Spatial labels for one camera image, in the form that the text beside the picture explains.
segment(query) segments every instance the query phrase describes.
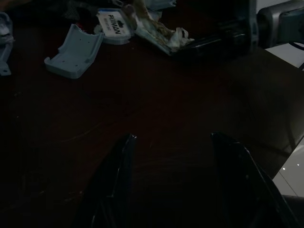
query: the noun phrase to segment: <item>crumpled paper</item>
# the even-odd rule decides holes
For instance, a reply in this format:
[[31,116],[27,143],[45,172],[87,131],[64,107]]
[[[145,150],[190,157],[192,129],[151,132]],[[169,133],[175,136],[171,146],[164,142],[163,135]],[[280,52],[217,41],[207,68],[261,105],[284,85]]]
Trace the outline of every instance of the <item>crumpled paper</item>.
[[148,40],[168,55],[177,52],[194,39],[189,38],[188,32],[183,28],[171,30],[163,24],[155,21],[148,12],[143,0],[134,0],[132,6],[128,6],[127,13],[129,20],[135,30],[135,34]]

